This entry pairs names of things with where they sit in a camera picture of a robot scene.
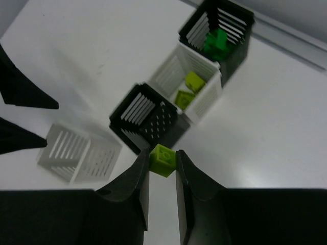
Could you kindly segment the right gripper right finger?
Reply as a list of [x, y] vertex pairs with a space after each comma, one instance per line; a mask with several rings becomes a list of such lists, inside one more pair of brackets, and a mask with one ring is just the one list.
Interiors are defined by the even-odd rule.
[[176, 153], [176, 190], [181, 244], [225, 244], [224, 187], [201, 171], [185, 151]]

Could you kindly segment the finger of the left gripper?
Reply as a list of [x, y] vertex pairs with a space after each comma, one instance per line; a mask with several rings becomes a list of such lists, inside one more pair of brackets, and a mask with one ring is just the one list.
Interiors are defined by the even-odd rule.
[[44, 148], [47, 144], [46, 139], [1, 118], [1, 154]]
[[38, 88], [10, 60], [1, 48], [1, 96], [7, 105], [59, 109], [59, 103]]

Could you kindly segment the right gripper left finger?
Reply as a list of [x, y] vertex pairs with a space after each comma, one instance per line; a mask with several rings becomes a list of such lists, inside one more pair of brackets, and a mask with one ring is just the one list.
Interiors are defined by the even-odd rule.
[[145, 231], [148, 230], [149, 216], [149, 165], [149, 150], [145, 149], [127, 170], [97, 190], [98, 194], [114, 203], [130, 200]]

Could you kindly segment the small lime cube lego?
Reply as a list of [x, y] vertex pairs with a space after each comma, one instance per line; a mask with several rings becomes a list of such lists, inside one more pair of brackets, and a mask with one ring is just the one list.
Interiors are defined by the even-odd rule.
[[176, 170], [176, 152], [158, 144], [149, 154], [149, 170], [167, 178]]

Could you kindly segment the lime green printed lego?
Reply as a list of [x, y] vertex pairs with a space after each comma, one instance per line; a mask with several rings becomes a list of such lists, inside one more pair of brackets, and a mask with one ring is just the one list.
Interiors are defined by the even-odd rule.
[[174, 104], [178, 106], [181, 110], [185, 110], [195, 97], [196, 95], [193, 93], [179, 90], [175, 98]]

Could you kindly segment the green lego brick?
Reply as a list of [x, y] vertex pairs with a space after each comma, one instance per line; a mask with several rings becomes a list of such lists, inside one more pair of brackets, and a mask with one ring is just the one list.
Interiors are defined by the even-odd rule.
[[221, 61], [229, 55], [234, 44], [228, 40], [227, 33], [219, 28], [207, 34], [203, 52], [214, 61]]

